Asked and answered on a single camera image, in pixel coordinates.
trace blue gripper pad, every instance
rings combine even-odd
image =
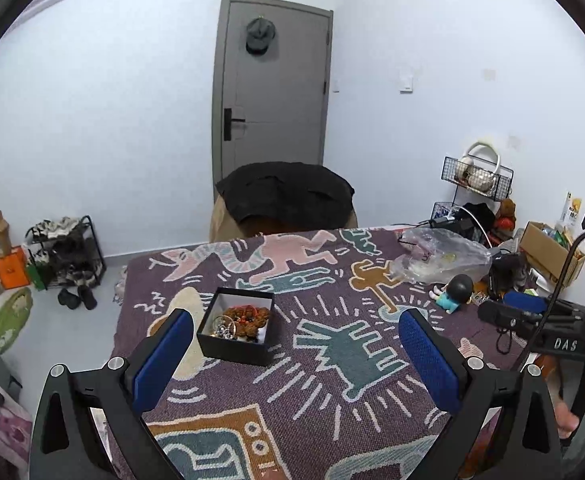
[[[531,296],[523,292],[511,290],[503,297],[503,302],[514,308],[519,308],[534,314],[543,314],[547,310],[546,300],[538,296]]]
[[[176,367],[188,350],[193,335],[192,316],[190,312],[184,310],[134,379],[132,409],[135,413],[141,415],[143,412],[153,410],[157,405]]]
[[[461,390],[462,386],[465,387],[467,377],[461,353],[450,340],[437,335],[416,308],[401,314],[399,338],[437,408],[452,415],[457,413],[461,409]],[[450,347],[458,357],[450,355]],[[449,364],[444,354],[453,363]]]

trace gray cap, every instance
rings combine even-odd
[[[248,23],[246,31],[246,50],[253,56],[265,54],[277,33],[274,23],[261,16]]]

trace black box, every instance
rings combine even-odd
[[[263,342],[249,342],[234,339],[222,339],[208,335],[211,332],[212,322],[217,316],[233,306],[252,304],[257,308],[266,307],[271,315],[268,324],[264,327],[266,334]],[[268,347],[276,338],[273,329],[274,294],[270,292],[257,292],[255,290],[240,290],[220,286],[215,292],[210,306],[197,329],[197,340],[206,357],[222,359],[234,363],[246,365],[268,366],[272,360],[272,354],[268,353]]]

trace black shoe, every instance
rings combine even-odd
[[[81,304],[81,298],[75,296],[72,292],[69,292],[67,288],[61,289],[57,296],[57,301],[59,301],[60,304],[67,306],[70,310],[75,310]]]
[[[81,301],[83,301],[88,310],[93,310],[96,307],[96,299],[88,286],[79,285],[77,287],[77,294],[79,294]]]

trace headphones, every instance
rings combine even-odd
[[[496,168],[494,171],[488,171],[484,168],[475,166],[474,159],[470,156],[470,152],[475,148],[482,146],[488,148],[496,156]],[[467,182],[467,186],[471,189],[475,189],[482,193],[488,193],[496,185],[497,176],[501,169],[501,156],[495,150],[495,148],[488,142],[477,140],[472,146],[470,146],[464,154],[461,156],[461,164],[457,168],[457,180],[460,182]]]

